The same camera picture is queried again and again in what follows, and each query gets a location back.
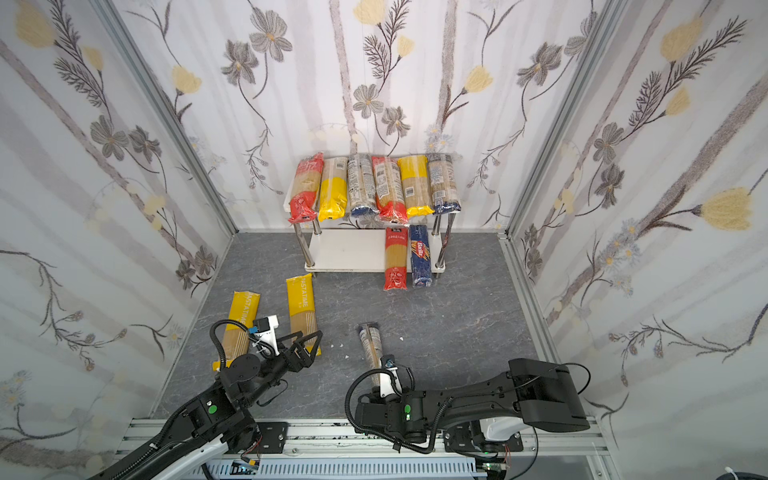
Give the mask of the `yellow-end spaghetti bag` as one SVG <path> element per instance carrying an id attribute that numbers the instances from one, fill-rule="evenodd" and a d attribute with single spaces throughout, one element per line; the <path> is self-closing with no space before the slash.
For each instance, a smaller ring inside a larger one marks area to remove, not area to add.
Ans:
<path id="1" fill-rule="evenodd" d="M 411 155 L 397 160 L 400 169 L 404 203 L 409 218 L 434 213 L 431 186 L 425 155 Z"/>

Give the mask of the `clear spaghetti bag blue end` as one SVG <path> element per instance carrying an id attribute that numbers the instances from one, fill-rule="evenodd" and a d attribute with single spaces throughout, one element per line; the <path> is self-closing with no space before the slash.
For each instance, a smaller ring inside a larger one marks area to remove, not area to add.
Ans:
<path id="1" fill-rule="evenodd" d="M 352 217 L 377 215 L 376 185 L 372 159 L 354 154 L 347 163 L 348 210 Z"/>

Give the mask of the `dark blue clear spaghetti bag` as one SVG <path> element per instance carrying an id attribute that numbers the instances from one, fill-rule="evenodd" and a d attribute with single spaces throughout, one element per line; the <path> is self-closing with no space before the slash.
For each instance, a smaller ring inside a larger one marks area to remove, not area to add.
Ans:
<path id="1" fill-rule="evenodd" d="M 432 204 L 436 214 L 461 210 L 452 157 L 445 153 L 428 153 L 427 167 Z"/>

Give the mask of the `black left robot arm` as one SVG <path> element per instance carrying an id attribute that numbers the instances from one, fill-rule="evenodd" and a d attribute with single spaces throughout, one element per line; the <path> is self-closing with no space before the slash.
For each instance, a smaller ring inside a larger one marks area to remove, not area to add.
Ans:
<path id="1" fill-rule="evenodd" d="M 221 325 L 248 331 L 234 320 L 219 320 L 210 327 L 209 336 L 223 361 L 214 383 L 173 412 L 157 434 L 95 474 L 95 479 L 180 479 L 210 459 L 249 449 L 261 438 L 250 408 L 278 387 L 286 373 L 311 367 L 323 338 L 320 330 L 293 333 L 268 345 L 265 357 L 247 353 L 226 363 L 216 333 Z"/>

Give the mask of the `brown and yellow spaghetti pack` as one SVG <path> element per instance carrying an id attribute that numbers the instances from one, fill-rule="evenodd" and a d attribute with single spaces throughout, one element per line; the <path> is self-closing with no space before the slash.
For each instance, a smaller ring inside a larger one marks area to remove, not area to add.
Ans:
<path id="1" fill-rule="evenodd" d="M 338 220 L 347 208 L 347 157 L 333 157 L 324 161 L 318 196 L 318 221 Z"/>

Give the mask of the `red spaghetti bag with label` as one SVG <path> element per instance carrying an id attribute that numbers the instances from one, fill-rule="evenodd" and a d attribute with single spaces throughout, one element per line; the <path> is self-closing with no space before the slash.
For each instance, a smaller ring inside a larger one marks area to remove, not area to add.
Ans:
<path id="1" fill-rule="evenodd" d="M 372 166 L 379 217 L 383 222 L 407 225 L 408 216 L 397 162 L 385 156 L 373 156 Z"/>

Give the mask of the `red clear spaghetti bag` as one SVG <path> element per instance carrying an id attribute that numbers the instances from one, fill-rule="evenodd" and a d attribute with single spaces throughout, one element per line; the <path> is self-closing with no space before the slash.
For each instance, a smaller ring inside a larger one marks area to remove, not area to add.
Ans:
<path id="1" fill-rule="evenodd" d="M 317 218 L 315 204 L 321 185 L 324 169 L 324 154 L 318 152 L 302 159 L 296 169 L 291 189 L 288 221 L 298 224 Z"/>

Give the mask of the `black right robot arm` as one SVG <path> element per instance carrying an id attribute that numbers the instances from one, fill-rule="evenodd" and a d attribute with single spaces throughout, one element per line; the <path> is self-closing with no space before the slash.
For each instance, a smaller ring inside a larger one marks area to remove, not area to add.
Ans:
<path id="1" fill-rule="evenodd" d="M 430 454 L 437 434 L 461 424 L 518 418 L 548 433 L 590 428 L 566 364 L 512 359 L 497 376 L 459 388 L 415 390 L 400 387 L 391 369 L 371 369 L 357 377 L 344 399 L 355 432 L 373 435 L 419 454 Z"/>

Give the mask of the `yellow Pastatime spaghetti bag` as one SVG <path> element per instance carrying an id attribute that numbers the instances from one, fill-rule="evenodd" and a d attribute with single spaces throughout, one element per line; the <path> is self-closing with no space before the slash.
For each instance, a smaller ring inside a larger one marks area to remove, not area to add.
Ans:
<path id="1" fill-rule="evenodd" d="M 313 275 L 292 277 L 286 280 L 288 311 L 292 333 L 307 336 L 318 331 L 313 289 Z"/>

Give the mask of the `dark blue Barilla pasta box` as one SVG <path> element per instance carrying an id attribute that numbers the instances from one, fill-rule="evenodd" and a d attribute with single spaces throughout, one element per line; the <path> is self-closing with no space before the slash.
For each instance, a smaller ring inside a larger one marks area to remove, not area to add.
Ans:
<path id="1" fill-rule="evenodd" d="M 429 287 L 432 284 L 432 266 L 429 231 L 427 226 L 417 224 L 410 225 L 409 240 L 413 287 Z"/>

